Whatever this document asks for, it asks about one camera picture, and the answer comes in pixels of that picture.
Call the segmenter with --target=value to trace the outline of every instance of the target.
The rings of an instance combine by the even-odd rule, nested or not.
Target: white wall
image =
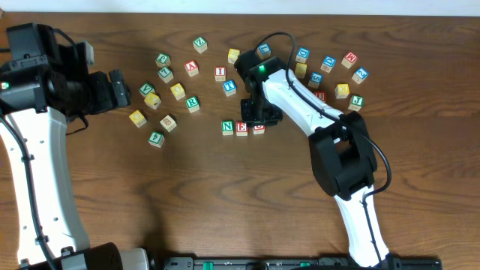
[[[4,11],[480,16],[480,0],[1,0]]]

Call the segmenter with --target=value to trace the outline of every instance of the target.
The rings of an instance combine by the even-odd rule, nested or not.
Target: alphabet cube
[[[176,128],[177,123],[175,123],[175,120],[170,115],[165,116],[165,118],[160,121],[160,125],[162,125],[163,128],[166,129],[166,131],[170,132],[174,128]]]
[[[224,82],[227,79],[227,69],[225,67],[215,67],[215,80]]]
[[[256,49],[256,53],[260,57],[260,59],[266,59],[270,57],[270,54],[272,53],[272,50],[270,49],[270,46],[267,43],[264,43]]]
[[[140,87],[140,94],[143,97],[146,97],[150,92],[155,92],[153,86],[151,86],[148,82],[145,82],[142,87]]]
[[[352,98],[350,98],[350,102],[348,104],[348,110],[355,110],[358,112],[362,107],[363,107],[363,97],[360,97],[354,94]]]
[[[128,117],[130,117],[130,120],[136,125],[137,128],[140,128],[147,122],[147,120],[145,119],[145,117],[143,117],[142,113],[139,110],[136,110]]]
[[[196,40],[193,41],[193,48],[198,53],[203,53],[207,50],[207,41],[203,37],[197,37]]]
[[[360,84],[367,78],[367,76],[368,76],[368,72],[363,67],[360,67],[353,74],[352,80],[354,80],[356,83]]]
[[[150,138],[148,138],[148,142],[153,146],[157,146],[158,148],[162,147],[162,145],[164,144],[164,141],[165,141],[164,135],[158,132],[152,132],[150,135]]]
[[[338,84],[337,87],[335,87],[336,98],[347,98],[349,94],[350,90],[346,83]]]
[[[180,82],[170,87],[170,90],[172,91],[172,94],[177,101],[185,97],[185,90],[183,89]]]
[[[164,83],[168,83],[173,79],[173,73],[168,67],[164,67],[158,71],[158,76]]]
[[[156,94],[151,92],[147,94],[145,100],[143,101],[145,101],[145,104],[147,104],[147,106],[152,108],[153,110],[156,110],[161,103],[160,98]]]
[[[222,134],[233,135],[233,121],[222,121]]]
[[[187,103],[187,108],[190,113],[196,112],[197,110],[200,110],[200,104],[198,103],[198,100],[196,97],[190,97],[186,101]]]
[[[248,136],[247,124],[244,122],[237,122],[236,131],[237,136]]]
[[[233,79],[223,83],[223,91],[227,97],[237,92],[237,85],[233,82]]]
[[[313,93],[318,99],[320,99],[323,102],[326,102],[327,96],[324,91],[316,91]]]
[[[346,68],[351,68],[355,62],[357,62],[357,59],[359,59],[357,55],[354,55],[353,52],[349,52],[343,57],[342,65]]]
[[[322,82],[322,78],[323,78],[322,74],[317,72],[312,72],[312,76],[310,76],[310,80],[308,81],[308,86],[317,89],[320,83]]]
[[[228,62],[230,64],[235,64],[235,61],[237,61],[237,58],[240,55],[240,51],[237,49],[230,49],[228,51]]]
[[[309,49],[305,49],[304,47],[300,47],[297,52],[297,57],[295,61],[299,63],[305,63],[307,61],[308,55],[310,54]]]
[[[295,66],[295,76],[299,79],[305,78],[305,74],[307,73],[307,64],[297,63]]]
[[[168,67],[171,64],[170,56],[168,56],[164,53],[161,53],[161,54],[158,55],[157,60],[155,60],[155,62],[157,63],[157,66],[159,68]]]
[[[253,135],[264,134],[264,133],[265,133],[264,125],[253,126]]]
[[[189,61],[185,64],[185,70],[190,77],[195,76],[198,74],[198,64],[195,61]]]
[[[325,71],[327,73],[330,73],[330,71],[332,71],[332,68],[333,66],[335,65],[335,62],[337,60],[335,60],[335,58],[331,57],[331,56],[327,56],[325,57],[325,59],[323,60],[323,63],[322,63],[322,67],[320,67],[320,69],[322,71]]]

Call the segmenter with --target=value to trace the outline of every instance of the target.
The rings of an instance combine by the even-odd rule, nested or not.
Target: wood grain
[[[348,252],[338,207],[311,173],[308,141],[285,117],[261,136],[221,135],[221,120],[240,120],[244,85],[229,48],[249,50],[265,35],[285,31],[310,49],[308,74],[326,55],[338,63],[320,91],[335,100],[337,83],[365,98],[360,113],[388,155],[393,182],[376,196],[382,236],[402,256],[438,256],[445,269],[478,269],[480,259],[480,19],[402,16],[237,16],[182,14],[6,13],[5,28],[35,21],[59,27],[95,48],[93,71],[120,68],[133,104],[89,117],[90,128],[67,138],[67,155],[83,224],[93,246],[115,242],[121,250],[147,245],[201,257],[317,256]],[[208,50],[192,41],[202,35]],[[291,43],[273,37],[276,56]],[[359,56],[370,76],[356,85],[339,61]],[[159,52],[172,59],[174,80],[156,74]],[[9,55],[1,55],[7,61]],[[200,74],[183,64],[195,60]],[[238,93],[225,97],[214,67],[227,66]],[[162,104],[149,109],[138,93],[154,84]],[[181,82],[201,109],[190,114],[169,87]],[[128,115],[141,109],[148,123]],[[172,113],[178,127],[161,149],[147,143]],[[70,129],[80,126],[73,123]],[[17,267],[18,216],[5,150],[0,151],[0,261]],[[380,167],[377,184],[385,180]]]

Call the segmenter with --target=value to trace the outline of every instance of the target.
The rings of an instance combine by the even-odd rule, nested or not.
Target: brown wood surface
[[[87,40],[95,48],[90,71],[119,68],[133,92],[131,106],[88,117],[90,128],[67,138],[73,192],[92,246],[146,245],[200,257],[347,253],[338,207],[315,182],[308,141],[288,117],[260,136],[221,134],[221,120],[240,120],[239,101],[248,96],[227,63],[228,49],[250,50],[285,31],[311,51],[305,84],[326,55],[337,59],[320,86],[328,104],[347,108],[347,100],[335,100],[337,83],[365,98],[361,114],[393,169],[391,187],[375,197],[390,251],[439,257],[445,269],[480,268],[480,19],[6,13],[0,47],[7,46],[6,27],[31,21]],[[208,41],[201,55],[192,44],[199,35]],[[273,55],[287,57],[285,37],[269,44]],[[359,60],[347,70],[340,61],[350,50]],[[157,75],[159,52],[171,55],[168,85]],[[200,68],[191,78],[183,66],[190,60]],[[215,82],[218,65],[227,66],[236,95],[225,97]],[[358,66],[370,72],[361,85],[350,79]],[[156,111],[138,92],[145,81],[160,93]],[[175,100],[169,87],[178,82],[199,98],[199,112]],[[128,118],[134,110],[148,117],[141,128]],[[159,121],[167,113],[178,127],[158,149],[147,139],[165,132]],[[0,268],[12,269],[19,224],[8,156],[0,153]],[[385,175],[379,164],[377,184]]]

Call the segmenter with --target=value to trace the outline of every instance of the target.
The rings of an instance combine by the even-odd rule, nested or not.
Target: blue block
[[[336,61],[337,60],[335,60],[335,58],[333,58],[331,56],[327,56],[327,57],[325,57],[325,60],[323,60],[323,64],[329,66],[330,68],[333,68]]]
[[[314,83],[320,83],[322,81],[323,75],[317,72],[313,72],[312,76],[310,77],[310,81]]]
[[[264,43],[264,44],[258,46],[258,49],[262,54],[266,54],[266,53],[270,52],[270,46],[267,43]]]
[[[355,74],[360,77],[360,79],[365,79],[368,76],[368,72],[363,67],[355,71]]]
[[[298,49],[298,53],[297,53],[297,56],[300,56],[300,57],[303,57],[303,58],[308,58],[308,55],[310,54],[310,50],[309,49],[305,49],[304,47],[300,47],[300,49]]]
[[[233,79],[223,83],[223,90],[225,90],[225,92],[233,91],[236,88],[237,88],[237,85],[235,85],[235,82],[233,82]]]

